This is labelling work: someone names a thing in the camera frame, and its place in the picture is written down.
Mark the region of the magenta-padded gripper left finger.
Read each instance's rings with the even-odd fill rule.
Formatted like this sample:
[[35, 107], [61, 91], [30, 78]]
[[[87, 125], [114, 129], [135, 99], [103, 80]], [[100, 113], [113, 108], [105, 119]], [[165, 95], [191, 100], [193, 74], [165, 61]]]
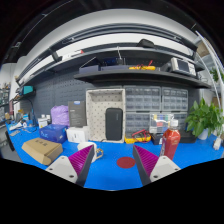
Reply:
[[72, 154], [60, 156], [47, 171], [79, 186], [84, 186], [94, 157], [94, 146], [90, 145]]

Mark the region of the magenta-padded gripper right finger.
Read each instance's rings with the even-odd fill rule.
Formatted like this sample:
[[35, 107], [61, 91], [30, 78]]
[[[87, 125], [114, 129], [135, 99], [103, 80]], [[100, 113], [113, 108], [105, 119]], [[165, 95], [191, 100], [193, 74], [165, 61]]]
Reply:
[[134, 145], [132, 154], [143, 186], [180, 170], [167, 156], [158, 157], [140, 146]]

